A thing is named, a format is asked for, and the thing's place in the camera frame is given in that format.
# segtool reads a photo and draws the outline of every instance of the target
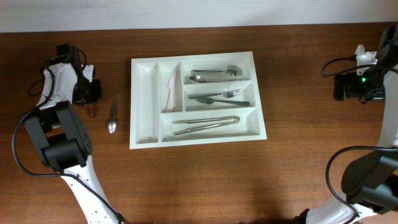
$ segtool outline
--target silver spoon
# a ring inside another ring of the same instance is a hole
[[[209,97],[204,97],[204,96],[199,96],[196,97],[195,100],[200,103],[205,103],[207,105],[210,105],[214,102],[220,102],[220,103],[230,103],[234,105],[239,105],[239,106],[250,106],[249,101],[231,101],[231,100],[215,100]]]
[[[200,75],[192,75],[189,77],[191,83],[209,83],[209,82],[228,82],[228,81],[235,81],[235,80],[219,80],[219,81],[208,81],[205,78],[201,77]]]
[[[111,133],[111,134],[115,132],[116,126],[117,126],[115,119],[114,119],[115,112],[116,112],[116,99],[113,100],[112,109],[111,109],[111,117],[108,120],[108,122],[106,123],[106,128],[108,129],[109,133]]]
[[[191,75],[204,74],[204,73],[221,73],[221,72],[224,72],[227,75],[231,75],[234,77],[239,77],[243,74],[239,66],[228,65],[225,70],[191,70]]]

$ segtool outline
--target fork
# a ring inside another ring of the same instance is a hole
[[[240,94],[242,94],[242,90],[231,90],[231,91],[225,91],[225,92],[222,92],[222,93],[189,94],[188,98],[189,99],[194,99],[194,98],[199,97],[199,96],[219,96],[219,95],[221,95],[221,96],[223,96],[225,98],[231,98],[231,97],[234,97],[234,96],[238,96]]]

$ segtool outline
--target metal tongs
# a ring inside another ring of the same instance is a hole
[[[222,117],[222,118],[207,118],[207,119],[191,119],[191,120],[173,121],[173,124],[196,124],[196,123],[204,123],[204,122],[212,122],[212,121],[226,121],[226,122],[222,122],[222,123],[208,124],[208,125],[204,125],[204,126],[186,128],[181,131],[175,131],[175,132],[173,132],[173,134],[180,135],[180,134],[192,133],[195,131],[201,131],[201,130],[205,130],[205,129],[209,129],[209,128],[217,128],[217,127],[228,125],[228,124],[238,123],[239,120],[240,120],[240,118],[238,116],[228,116],[228,117]]]

